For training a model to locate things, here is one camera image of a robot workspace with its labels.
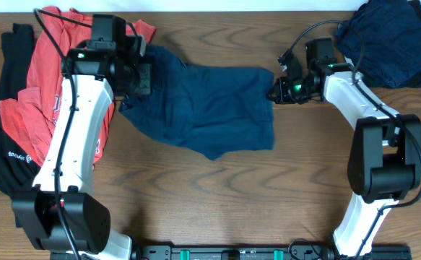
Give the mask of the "navy blue denim shorts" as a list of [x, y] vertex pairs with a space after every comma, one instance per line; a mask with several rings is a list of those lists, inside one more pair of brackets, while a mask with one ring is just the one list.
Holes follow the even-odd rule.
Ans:
[[151, 93], [128, 96], [119, 111], [151, 139], [216, 160], [227, 152], [274, 148], [274, 74], [259, 67], [188, 64], [149, 45]]

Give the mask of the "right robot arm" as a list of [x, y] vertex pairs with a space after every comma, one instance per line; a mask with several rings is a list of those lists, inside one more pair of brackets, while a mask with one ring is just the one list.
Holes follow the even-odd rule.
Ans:
[[276, 104], [318, 99], [335, 106], [354, 133], [347, 165], [352, 196], [329, 246], [302, 240], [289, 245], [292, 259], [410, 259], [407, 246], [374, 246], [392, 209], [421, 199], [421, 121], [402, 115], [365, 85], [358, 65], [340, 63], [330, 38], [305, 45], [308, 74], [289, 48], [277, 60], [286, 75], [267, 94]]

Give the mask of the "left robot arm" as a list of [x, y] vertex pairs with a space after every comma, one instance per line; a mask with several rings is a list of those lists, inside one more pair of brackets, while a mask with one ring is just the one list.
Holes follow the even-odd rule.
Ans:
[[124, 19], [96, 14], [91, 37], [61, 54], [60, 114], [32, 188], [12, 197], [12, 210], [32, 246], [52, 259], [138, 259], [131, 237], [115, 231], [110, 212], [92, 196], [100, 128], [116, 95], [151, 92], [144, 36]]

